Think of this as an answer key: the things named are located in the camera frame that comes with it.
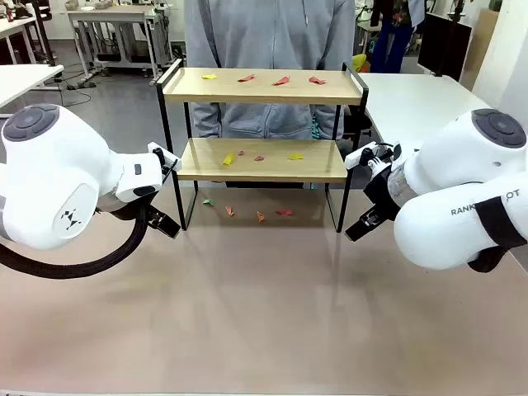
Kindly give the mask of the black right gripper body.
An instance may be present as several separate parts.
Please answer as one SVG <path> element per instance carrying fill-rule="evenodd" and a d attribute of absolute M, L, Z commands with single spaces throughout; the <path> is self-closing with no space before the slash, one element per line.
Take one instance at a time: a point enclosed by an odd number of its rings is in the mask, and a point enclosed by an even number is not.
<path fill-rule="evenodd" d="M 379 223 L 385 220 L 394 221 L 400 211 L 400 206 L 389 193 L 390 173 L 390 167 L 386 167 L 377 173 L 363 190 L 365 195 L 374 204 L 366 213 L 367 218 Z"/>

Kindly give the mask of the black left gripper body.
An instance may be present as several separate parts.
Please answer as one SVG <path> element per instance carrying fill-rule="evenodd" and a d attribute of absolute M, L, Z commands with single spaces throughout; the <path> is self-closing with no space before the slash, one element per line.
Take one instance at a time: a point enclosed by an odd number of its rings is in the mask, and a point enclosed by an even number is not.
<path fill-rule="evenodd" d="M 150 204 L 139 207 L 139 222 L 144 226 L 161 227 L 165 220 L 165 214 Z"/>

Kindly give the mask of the two-tier wooden black-framed shelf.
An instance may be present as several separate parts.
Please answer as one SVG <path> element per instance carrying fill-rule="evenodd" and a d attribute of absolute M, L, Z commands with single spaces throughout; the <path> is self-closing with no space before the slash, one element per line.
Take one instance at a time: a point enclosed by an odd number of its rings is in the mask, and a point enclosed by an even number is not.
<path fill-rule="evenodd" d="M 204 80 L 202 75 L 216 74 L 218 78 Z M 248 82 L 237 82 L 250 74 L 256 77 Z M 272 86 L 284 76 L 290 81 Z M 311 83 L 315 76 L 325 80 L 323 85 Z M 163 132 L 168 147 L 172 146 L 167 102 L 182 103 L 188 142 L 182 156 L 180 172 L 172 171 L 173 190 L 177 212 L 183 229 L 187 229 L 196 198 L 189 205 L 182 203 L 180 183 L 191 181 L 199 188 L 200 181 L 218 182 L 312 182 L 329 186 L 341 183 L 343 199 L 349 196 L 352 170 L 347 170 L 335 141 L 270 139 L 201 139 L 192 135 L 192 102 L 296 104 L 325 106 L 359 106 L 366 109 L 369 88 L 359 73 L 347 64 L 341 70 L 294 70 L 254 68 L 189 68 L 182 60 L 175 61 L 155 82 Z M 231 165 L 223 165 L 228 153 L 234 153 Z M 291 153 L 302 153 L 304 159 L 289 160 Z M 257 156 L 264 160 L 254 161 Z"/>

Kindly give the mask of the black padded chair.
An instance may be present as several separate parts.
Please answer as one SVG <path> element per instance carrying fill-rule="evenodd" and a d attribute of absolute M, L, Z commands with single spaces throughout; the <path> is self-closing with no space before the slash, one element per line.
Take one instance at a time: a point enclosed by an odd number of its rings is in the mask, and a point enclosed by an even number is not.
<path fill-rule="evenodd" d="M 330 137 L 359 142 L 363 135 L 371 136 L 371 128 L 372 121 L 359 106 L 336 106 Z"/>

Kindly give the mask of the large white table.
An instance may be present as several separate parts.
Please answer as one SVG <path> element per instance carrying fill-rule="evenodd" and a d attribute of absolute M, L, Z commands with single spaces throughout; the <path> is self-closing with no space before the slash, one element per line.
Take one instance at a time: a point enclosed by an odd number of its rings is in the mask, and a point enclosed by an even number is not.
<path fill-rule="evenodd" d="M 449 77 L 362 73 L 369 88 L 366 112 L 383 143 L 401 144 L 402 160 L 466 112 L 488 104 Z"/>

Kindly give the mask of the person in blue trousers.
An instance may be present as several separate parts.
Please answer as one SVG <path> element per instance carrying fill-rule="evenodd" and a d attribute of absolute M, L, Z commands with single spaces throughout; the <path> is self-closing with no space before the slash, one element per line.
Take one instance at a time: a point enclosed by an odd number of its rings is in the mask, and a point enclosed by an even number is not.
<path fill-rule="evenodd" d="M 400 73 L 407 45 L 425 15 L 426 0 L 373 0 L 370 25 L 381 21 L 381 30 L 372 55 L 372 73 Z"/>

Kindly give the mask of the black monitor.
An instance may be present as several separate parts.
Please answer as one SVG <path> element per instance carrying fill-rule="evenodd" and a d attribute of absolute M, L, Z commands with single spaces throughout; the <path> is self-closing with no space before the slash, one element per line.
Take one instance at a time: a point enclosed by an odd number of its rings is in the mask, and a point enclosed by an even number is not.
<path fill-rule="evenodd" d="M 432 73 L 439 73 L 459 81 L 472 27 L 443 16 L 427 13 L 422 24 L 422 43 L 417 64 Z"/>

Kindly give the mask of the brown cardboard board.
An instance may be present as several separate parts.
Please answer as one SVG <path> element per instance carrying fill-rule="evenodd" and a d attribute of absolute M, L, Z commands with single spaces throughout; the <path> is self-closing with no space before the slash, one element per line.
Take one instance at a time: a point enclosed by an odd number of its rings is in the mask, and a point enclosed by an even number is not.
<path fill-rule="evenodd" d="M 474 27 L 474 38 L 471 42 L 470 54 L 468 54 L 467 59 L 470 89 L 474 88 L 482 68 L 498 16 L 499 12 L 487 8 L 482 8 L 478 15 L 478 20 Z"/>

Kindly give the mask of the white desk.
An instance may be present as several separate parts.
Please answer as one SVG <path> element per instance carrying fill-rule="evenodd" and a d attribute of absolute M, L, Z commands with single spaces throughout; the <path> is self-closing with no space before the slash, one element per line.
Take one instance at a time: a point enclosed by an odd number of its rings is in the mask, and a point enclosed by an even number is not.
<path fill-rule="evenodd" d="M 0 65 L 0 108 L 61 73 L 63 65 Z"/>

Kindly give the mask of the person in grey hoodie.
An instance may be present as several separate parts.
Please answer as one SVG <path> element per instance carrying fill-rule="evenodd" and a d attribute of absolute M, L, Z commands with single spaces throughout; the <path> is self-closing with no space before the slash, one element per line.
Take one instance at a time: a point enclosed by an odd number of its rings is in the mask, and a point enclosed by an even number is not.
<path fill-rule="evenodd" d="M 197 68 L 339 70 L 351 60 L 356 0 L 185 0 L 186 60 Z M 335 106 L 192 103 L 206 138 L 340 139 Z"/>

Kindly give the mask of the grey-topped metal workbench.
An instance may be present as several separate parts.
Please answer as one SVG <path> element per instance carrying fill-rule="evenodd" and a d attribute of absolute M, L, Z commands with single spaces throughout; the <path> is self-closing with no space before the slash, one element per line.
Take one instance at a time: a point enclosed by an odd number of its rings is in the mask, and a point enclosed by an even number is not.
<path fill-rule="evenodd" d="M 109 7 L 91 2 L 67 12 L 74 43 L 87 83 L 110 68 L 139 68 L 153 85 L 173 61 L 170 7 L 149 0 L 119 1 Z"/>

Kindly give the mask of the black metal stand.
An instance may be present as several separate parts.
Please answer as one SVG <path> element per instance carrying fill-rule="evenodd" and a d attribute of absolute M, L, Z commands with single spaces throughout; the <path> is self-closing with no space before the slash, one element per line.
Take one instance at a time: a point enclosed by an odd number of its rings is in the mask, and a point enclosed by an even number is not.
<path fill-rule="evenodd" d="M 31 0 L 31 4 L 32 4 L 32 6 L 34 8 L 34 11 L 35 11 L 35 19 L 36 19 L 37 30 L 38 30 L 38 34 L 39 34 L 39 37 L 40 37 L 41 46 L 42 46 L 42 48 L 44 49 L 44 52 L 45 52 L 46 61 L 47 61 L 49 66 L 54 67 L 55 66 L 55 61 L 54 61 L 54 57 L 53 57 L 53 54 L 52 54 L 52 51 L 51 51 L 51 48 L 50 48 L 50 43 L 49 43 L 48 37 L 47 37 L 46 32 L 45 32 L 43 19 L 42 19 L 41 12 L 40 12 L 39 0 Z"/>

